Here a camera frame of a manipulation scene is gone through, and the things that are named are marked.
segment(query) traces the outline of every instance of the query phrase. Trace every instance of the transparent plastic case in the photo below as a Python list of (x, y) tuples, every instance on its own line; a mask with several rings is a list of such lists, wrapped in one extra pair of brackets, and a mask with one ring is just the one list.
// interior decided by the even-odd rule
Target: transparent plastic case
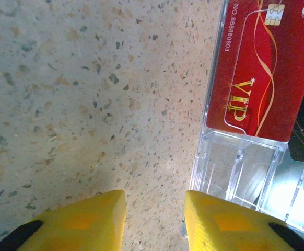
[(189, 189), (279, 218), (304, 238), (304, 162), (291, 159), (287, 143), (206, 126), (227, 6), (225, 1)]

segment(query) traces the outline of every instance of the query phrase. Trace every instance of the red card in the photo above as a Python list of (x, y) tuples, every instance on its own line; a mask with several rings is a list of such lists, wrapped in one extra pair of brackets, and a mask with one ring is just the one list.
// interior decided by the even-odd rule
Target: red card
[(304, 96), (304, 0), (230, 0), (207, 126), (287, 142)]

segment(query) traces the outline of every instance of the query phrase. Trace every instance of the speckled floor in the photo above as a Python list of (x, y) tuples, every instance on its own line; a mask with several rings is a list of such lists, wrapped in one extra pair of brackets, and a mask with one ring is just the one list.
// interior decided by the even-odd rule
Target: speckled floor
[(124, 189), (122, 250), (187, 250), (221, 0), (0, 0), (0, 239)]

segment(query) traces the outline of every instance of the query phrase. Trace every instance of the gold wavy line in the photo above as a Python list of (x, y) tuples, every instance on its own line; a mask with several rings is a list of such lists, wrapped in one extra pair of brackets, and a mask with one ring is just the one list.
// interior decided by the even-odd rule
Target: gold wavy line
[(256, 50), (256, 47), (255, 47), (255, 32), (256, 32), (256, 28), (258, 27), (258, 22), (259, 22), (259, 17), (260, 17), (260, 14), (261, 14), (261, 9), (262, 9), (262, 4), (263, 4), (263, 0), (261, 0), (260, 2), (260, 5), (259, 5), (259, 12), (258, 12), (258, 16), (256, 17), (256, 22), (255, 22), (255, 27), (254, 27), (254, 36), (253, 36), (253, 44), (254, 44), (254, 50), (255, 50), (255, 54), (256, 54), (256, 57), (258, 59), (258, 61), (260, 62), (261, 66), (263, 67), (263, 69), (265, 70), (265, 72), (268, 74), (268, 76), (271, 78), (271, 82), (272, 82), (272, 97), (271, 97), (271, 100), (270, 100), (270, 103), (267, 107), (267, 110), (258, 126), (258, 129), (255, 133), (255, 136), (258, 135), (259, 131), (261, 130), (261, 127), (262, 127), (262, 124), (263, 122), (265, 121), (268, 113), (269, 113), (269, 110), (273, 104), (273, 100), (274, 100), (274, 96), (275, 96), (275, 84), (274, 84), (274, 79), (273, 79), (273, 74), (271, 72), (271, 70), (269, 69), (269, 67), (262, 61), (262, 59), (259, 57), (258, 55), (258, 52)]
[[(262, 19), (262, 16), (260, 15), (260, 19), (261, 19), (261, 22), (263, 24), (263, 27), (265, 28), (265, 30), (267, 31), (267, 33), (269, 34), (269, 36), (271, 37), (272, 41), (273, 41), (273, 44), (274, 44), (274, 48), (275, 48), (275, 54), (276, 54), (276, 57), (275, 57), (275, 65), (274, 65), (274, 68), (273, 68), (273, 73), (272, 73), (272, 77), (274, 76), (274, 73), (275, 73), (275, 69), (276, 69), (276, 64), (277, 64), (277, 44), (276, 44), (276, 41), (275, 41), (275, 38), (273, 36), (273, 34), (271, 33), (271, 31), (267, 28), (267, 26), (264, 24), (264, 21)], [(261, 101), (260, 101), (260, 104), (259, 104), (259, 112), (258, 112), (258, 125), (259, 125), (259, 118), (260, 118), (260, 109), (261, 109), (261, 105), (262, 105), (262, 102), (263, 102), (263, 98), (268, 90), (268, 87), (269, 85), (271, 84), (271, 79), (269, 80), (268, 82), (268, 85), (266, 86), (266, 90), (265, 92), (263, 93), (263, 96), (261, 98)]]

